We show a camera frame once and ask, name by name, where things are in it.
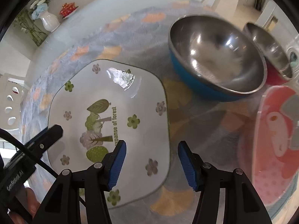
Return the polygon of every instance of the bowl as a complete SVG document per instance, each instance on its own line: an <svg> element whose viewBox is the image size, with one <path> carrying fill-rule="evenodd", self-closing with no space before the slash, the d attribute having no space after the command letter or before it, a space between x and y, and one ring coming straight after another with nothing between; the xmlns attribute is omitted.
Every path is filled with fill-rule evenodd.
<svg viewBox="0 0 299 224"><path fill-rule="evenodd" d="M281 85L289 81L293 76L291 64L280 44L267 31L255 24L246 23L243 30L266 58L268 68L266 83Z"/></svg>
<svg viewBox="0 0 299 224"><path fill-rule="evenodd" d="M178 19L169 30L174 69L206 98L234 101L258 91L267 78L263 55L232 24L211 16Z"/></svg>

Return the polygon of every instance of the finger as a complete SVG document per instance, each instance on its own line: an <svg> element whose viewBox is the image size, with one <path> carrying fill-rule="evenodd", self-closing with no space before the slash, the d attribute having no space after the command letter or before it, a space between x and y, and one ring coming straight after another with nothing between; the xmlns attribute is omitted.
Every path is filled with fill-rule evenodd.
<svg viewBox="0 0 299 224"><path fill-rule="evenodd" d="M14 224L25 224L24 219L20 217L17 213L10 212L9 216Z"/></svg>
<svg viewBox="0 0 299 224"><path fill-rule="evenodd" d="M37 201L35 193L31 188L26 188L26 192L27 192L28 210L32 215L32 217L34 217L40 206L40 203Z"/></svg>

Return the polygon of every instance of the tablecloth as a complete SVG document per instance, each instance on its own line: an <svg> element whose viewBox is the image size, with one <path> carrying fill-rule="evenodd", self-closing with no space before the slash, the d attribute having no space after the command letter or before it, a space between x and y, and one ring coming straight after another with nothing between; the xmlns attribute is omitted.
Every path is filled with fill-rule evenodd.
<svg viewBox="0 0 299 224"><path fill-rule="evenodd" d="M192 223L200 193L189 187L178 159L177 145L181 140L215 167L227 171L241 167L248 177L251 176L251 164L247 159L239 157L238 160L243 150L239 140L244 129L254 123L265 89L246 99L228 103L205 100L193 93L174 72L167 45L170 25L187 14L218 16L200 3L189 0L124 15L99 28L54 60L21 104L22 141L26 143L47 127L50 103L55 93L95 59L105 58L137 66L162 81L167 97L171 150L168 177L153 194L110 209L113 223ZM43 161L50 165L47 154L44 154ZM38 165L29 179L39 201L53 182L54 178ZM295 189L286 193L284 201ZM221 190L217 223L222 223L224 198L225 191ZM281 207L282 204L275 208L272 217ZM84 211L81 208L82 222L86 223Z"/></svg>

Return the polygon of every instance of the pink tray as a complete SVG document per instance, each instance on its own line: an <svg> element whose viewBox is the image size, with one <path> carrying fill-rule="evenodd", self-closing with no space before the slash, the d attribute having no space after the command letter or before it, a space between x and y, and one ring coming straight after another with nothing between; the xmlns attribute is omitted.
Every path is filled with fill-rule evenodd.
<svg viewBox="0 0 299 224"><path fill-rule="evenodd" d="M265 205L283 195L299 167L298 111L299 97L288 86L270 87L262 97L255 124L252 183Z"/></svg>

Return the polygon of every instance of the flower vase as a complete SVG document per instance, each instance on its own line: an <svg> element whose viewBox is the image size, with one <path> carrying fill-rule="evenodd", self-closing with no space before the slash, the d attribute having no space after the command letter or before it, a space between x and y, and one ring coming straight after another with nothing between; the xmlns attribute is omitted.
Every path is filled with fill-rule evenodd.
<svg viewBox="0 0 299 224"><path fill-rule="evenodd" d="M48 10L41 13L38 18L42 20L44 28L50 32L54 32L60 25L58 18L54 14L49 13Z"/></svg>

